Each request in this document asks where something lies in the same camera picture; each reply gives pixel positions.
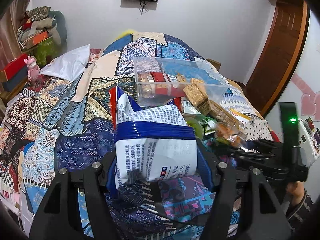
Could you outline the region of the person's right hand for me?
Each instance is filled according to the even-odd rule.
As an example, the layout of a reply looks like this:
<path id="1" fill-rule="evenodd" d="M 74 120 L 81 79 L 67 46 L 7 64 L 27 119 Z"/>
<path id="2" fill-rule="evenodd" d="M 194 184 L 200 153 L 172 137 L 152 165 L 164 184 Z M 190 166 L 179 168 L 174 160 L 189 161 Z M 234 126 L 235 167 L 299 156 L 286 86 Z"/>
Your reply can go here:
<path id="1" fill-rule="evenodd" d="M 288 183 L 286 191 L 291 195 L 291 205 L 298 205 L 304 197 L 304 183 L 301 181 Z"/>

